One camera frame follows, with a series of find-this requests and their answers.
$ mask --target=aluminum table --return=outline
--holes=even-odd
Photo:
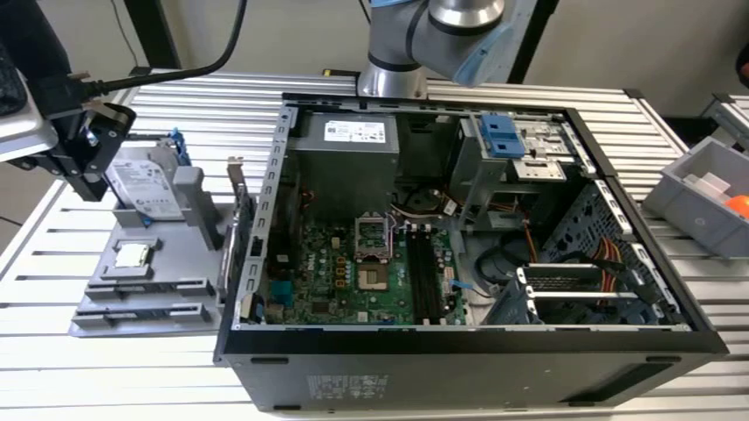
[[[258,189],[282,92],[354,95],[349,77],[218,74],[120,92],[139,117],[134,132],[184,132],[204,188],[232,200],[226,159],[243,156]],[[642,200],[660,170],[686,148],[648,102],[617,89],[430,82],[437,100],[574,107]],[[214,335],[76,339],[67,336],[115,218],[111,195],[84,203],[55,182],[0,258],[0,413],[15,419],[206,420],[262,414],[231,369],[212,365]],[[749,261],[720,260],[668,223],[649,218],[674,266],[721,332],[730,355],[617,408],[566,410],[573,419],[692,421],[749,419]],[[550,419],[560,411],[423,411],[286,414],[357,419]]]

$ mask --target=metal frame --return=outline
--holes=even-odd
[[[714,119],[746,150],[749,149],[749,96],[716,94],[704,117]]]
[[[658,182],[662,166],[682,154],[649,121],[653,118],[662,123],[660,117],[644,114],[620,89],[502,84],[463,89],[443,81],[430,81],[430,85],[433,99],[576,108],[620,174],[622,188],[636,201],[648,195]],[[285,91],[353,95],[354,80],[350,77],[218,74],[144,87],[138,94],[131,92],[135,97],[131,105],[139,115],[135,132],[163,134],[175,126],[184,131],[196,165],[206,170],[206,190],[212,191],[216,203],[227,203],[232,198],[228,178],[222,178],[228,156],[244,157],[247,183],[251,192],[259,191],[270,130],[278,116],[279,94]],[[653,150],[657,156],[644,157],[644,151]],[[63,414],[72,417],[91,414],[98,417],[154,417],[155,413],[182,419],[204,419],[214,416],[216,410],[226,417],[252,416],[256,408],[234,376],[224,378],[219,375],[222,369],[204,368],[210,359],[198,355],[207,355],[214,350],[214,337],[118,339],[116,343],[111,339],[86,339],[70,343],[64,337],[70,315],[59,317],[58,321],[64,321],[62,324],[55,324],[50,315],[62,314],[62,305],[75,305],[80,300],[87,281],[76,276],[86,276],[96,265],[110,236],[107,230],[114,226],[114,219],[103,217],[111,210],[114,198],[106,196],[102,203],[84,203],[62,182],[52,185],[46,198],[50,202],[35,211],[35,214],[42,213],[36,226],[30,220],[0,258],[0,262],[7,263],[0,281],[0,302],[8,305],[0,308],[0,318],[13,321],[0,325],[0,333],[5,336],[0,341],[4,341],[4,352],[9,355],[0,360],[7,363],[5,373],[16,379],[11,383],[15,399],[19,396],[27,398],[26,409],[18,409],[15,413],[35,419],[58,419]],[[749,385],[745,376],[749,264],[738,260],[717,260],[662,220],[648,213],[644,217],[732,356],[613,409],[529,411],[524,418],[606,417],[612,421],[626,421],[636,417],[641,421],[698,421],[712,417],[738,421],[749,417],[745,392]],[[54,273],[46,269],[51,265]],[[48,349],[60,351],[54,358]],[[152,375],[138,374],[144,366],[151,367],[147,370],[154,370],[148,371]],[[48,371],[48,368],[58,367],[68,369]],[[100,367],[119,368],[107,370]],[[34,375],[35,389],[20,390],[22,375],[26,374]],[[42,383],[40,379],[51,374],[56,380]],[[90,384],[79,378],[94,378],[90,375],[106,376],[108,386],[119,393],[107,396],[86,393],[91,391]],[[56,388],[58,384],[64,384],[74,392],[40,389]],[[42,408],[50,405],[70,406],[51,410]],[[365,419],[373,415],[373,412],[343,413],[329,417]],[[516,415],[502,410],[430,410],[391,412],[378,414],[378,417],[489,420]]]

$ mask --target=black cable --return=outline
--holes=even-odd
[[[359,0],[359,6],[362,6],[362,12],[365,13],[366,23],[373,24],[373,19],[370,18],[370,14],[366,12],[365,1]]]
[[[613,260],[605,259],[594,259],[588,254],[576,250],[554,259],[554,263],[564,263],[569,260],[578,260],[581,263],[590,263],[600,269],[605,270],[606,273],[612,276],[617,276],[621,272],[624,272],[628,267],[624,263]]]
[[[481,267],[483,264],[483,261],[493,256],[495,253],[498,252],[498,246],[490,247],[487,248],[481,254],[479,257],[474,260],[473,262],[473,269],[477,272],[477,275],[479,276],[479,279],[495,284],[495,285],[505,285],[507,283],[507,281],[510,280],[509,277],[506,276],[489,276],[487,274],[483,273],[483,268]]]
[[[24,226],[24,224],[22,224],[19,221],[11,218],[5,218],[3,215],[0,215],[0,220],[5,221],[8,224],[13,224],[15,226]]]
[[[110,0],[110,3],[112,3],[112,9],[115,10],[115,19],[118,20],[119,33],[122,33],[122,38],[126,40],[126,44],[128,45],[130,54],[132,55],[132,61],[136,63],[135,66],[138,67],[136,52],[132,50],[132,46],[130,45],[130,39],[128,39],[128,36],[126,35],[126,30],[122,27],[122,21],[119,20],[118,5],[115,4],[115,0]]]
[[[475,288],[470,289],[470,291],[475,292],[478,296],[483,296],[485,298],[494,298],[493,296],[490,296],[489,294],[485,294],[483,292],[481,292]]]
[[[188,77],[208,75],[223,67],[234,53],[236,47],[236,40],[239,39],[239,32],[242,29],[242,21],[244,20],[244,11],[247,10],[247,0],[240,0],[236,7],[236,18],[234,19],[232,33],[230,40],[223,50],[222,57],[208,66],[202,68],[191,68],[170,73],[160,73],[155,75],[144,75],[130,77],[127,79],[118,79],[115,81],[95,81],[87,83],[87,95],[90,97],[107,95],[114,90],[130,89],[138,86],[150,85],[160,82],[179,81]]]

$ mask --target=white label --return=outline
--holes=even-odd
[[[387,375],[309,375],[313,399],[382,399]]]
[[[449,215],[449,216],[453,216],[453,213],[455,213],[455,208],[457,207],[458,207],[458,204],[449,199],[447,204],[445,205],[445,214]]]
[[[164,171],[147,160],[115,160],[112,168],[136,210],[154,219],[183,218]]]
[[[327,142],[385,143],[385,123],[361,121],[329,121]]]

